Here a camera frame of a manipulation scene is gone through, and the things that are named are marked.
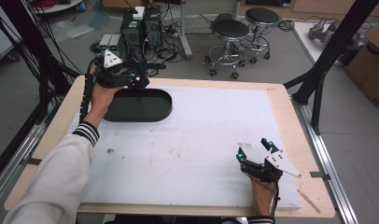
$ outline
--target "human hand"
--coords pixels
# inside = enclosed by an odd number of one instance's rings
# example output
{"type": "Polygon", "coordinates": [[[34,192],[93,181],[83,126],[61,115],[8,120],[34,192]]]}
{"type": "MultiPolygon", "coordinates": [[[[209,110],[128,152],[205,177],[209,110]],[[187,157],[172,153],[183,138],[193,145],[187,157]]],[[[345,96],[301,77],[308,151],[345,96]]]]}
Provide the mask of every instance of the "human hand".
{"type": "Polygon", "coordinates": [[[105,116],[108,107],[113,101],[114,94],[122,87],[109,89],[95,83],[91,93],[91,110],[84,121],[91,123],[95,128],[99,127],[102,118],[105,116]]]}
{"type": "Polygon", "coordinates": [[[263,183],[251,176],[253,201],[257,216],[271,215],[271,202],[274,196],[274,183],[263,183]]]}

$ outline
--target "bar stool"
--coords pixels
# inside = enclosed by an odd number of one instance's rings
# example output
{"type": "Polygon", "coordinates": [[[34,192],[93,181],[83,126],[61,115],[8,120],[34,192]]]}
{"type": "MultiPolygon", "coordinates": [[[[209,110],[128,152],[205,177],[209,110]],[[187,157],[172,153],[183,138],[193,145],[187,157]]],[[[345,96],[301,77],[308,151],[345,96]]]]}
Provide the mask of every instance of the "bar stool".
{"type": "Polygon", "coordinates": [[[264,58],[270,59],[270,43],[262,35],[264,30],[268,30],[269,28],[276,26],[280,20],[279,16],[267,8],[252,7],[246,11],[245,18],[250,24],[253,25],[253,27],[255,26],[254,29],[250,29],[250,32],[245,40],[241,42],[241,45],[246,49],[256,51],[256,56],[250,58],[250,62],[256,63],[259,51],[263,50],[266,50],[264,58]]]}
{"type": "Polygon", "coordinates": [[[217,74],[214,68],[216,63],[222,65],[232,65],[233,72],[231,78],[237,79],[239,74],[236,72],[236,64],[245,66],[245,61],[242,59],[238,50],[231,47],[231,42],[240,41],[248,34],[246,25],[235,20],[220,20],[215,21],[212,27],[213,35],[225,40],[224,45],[218,45],[211,48],[205,56],[205,62],[213,62],[210,68],[210,76],[214,77],[217,74]]]}

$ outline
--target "wooden table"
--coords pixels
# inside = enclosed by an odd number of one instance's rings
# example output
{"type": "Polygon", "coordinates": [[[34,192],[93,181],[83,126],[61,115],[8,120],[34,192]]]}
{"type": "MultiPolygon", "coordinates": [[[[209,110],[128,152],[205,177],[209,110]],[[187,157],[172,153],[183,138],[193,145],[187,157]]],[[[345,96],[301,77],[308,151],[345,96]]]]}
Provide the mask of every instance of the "wooden table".
{"type": "MultiPolygon", "coordinates": [[[[294,111],[288,93],[281,84],[244,83],[226,81],[203,81],[184,79],[152,78],[155,86],[200,87],[266,91],[268,93],[275,120],[278,125],[284,148],[291,161],[302,172],[302,178],[295,178],[302,208],[297,210],[277,210],[277,217],[333,217],[330,196],[321,178],[312,178],[310,172],[318,171],[311,149],[306,141],[301,124],[294,111]]],[[[44,159],[49,151],[66,134],[74,115],[77,113],[82,99],[84,77],[78,77],[68,92],[55,118],[47,129],[41,142],[33,154],[35,159],[44,159]]],[[[5,208],[10,210],[27,190],[37,166],[28,164],[21,174],[14,189],[8,196],[5,208]]],[[[137,205],[82,203],[78,212],[109,213],[109,214],[147,214],[174,216],[221,216],[248,217],[252,216],[252,208],[236,207],[204,207],[204,206],[168,206],[168,205],[137,205]]]]}

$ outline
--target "striped cuff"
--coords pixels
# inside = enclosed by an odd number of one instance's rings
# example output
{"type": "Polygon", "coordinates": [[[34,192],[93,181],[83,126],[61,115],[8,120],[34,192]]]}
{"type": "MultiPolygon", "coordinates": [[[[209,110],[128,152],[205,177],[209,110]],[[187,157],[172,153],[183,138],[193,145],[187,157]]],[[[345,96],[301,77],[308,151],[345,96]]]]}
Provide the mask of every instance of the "striped cuff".
{"type": "Polygon", "coordinates": [[[274,218],[273,217],[248,217],[247,218],[248,224],[274,224],[274,218]]]}
{"type": "Polygon", "coordinates": [[[97,129],[87,121],[82,121],[78,124],[78,127],[73,131],[73,134],[87,138],[93,147],[96,145],[100,136],[97,129]]]}

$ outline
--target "sleeve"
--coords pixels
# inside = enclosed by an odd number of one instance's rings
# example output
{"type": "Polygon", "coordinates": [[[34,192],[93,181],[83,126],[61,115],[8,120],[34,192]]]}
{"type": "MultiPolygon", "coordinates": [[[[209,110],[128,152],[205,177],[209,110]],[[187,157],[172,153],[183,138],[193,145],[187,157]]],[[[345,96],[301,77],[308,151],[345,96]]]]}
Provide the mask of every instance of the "sleeve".
{"type": "Polygon", "coordinates": [[[248,217],[248,224],[274,224],[273,217],[248,217]]]}
{"type": "Polygon", "coordinates": [[[4,223],[75,223],[98,138],[88,122],[68,133],[39,164],[29,189],[4,223]]]}

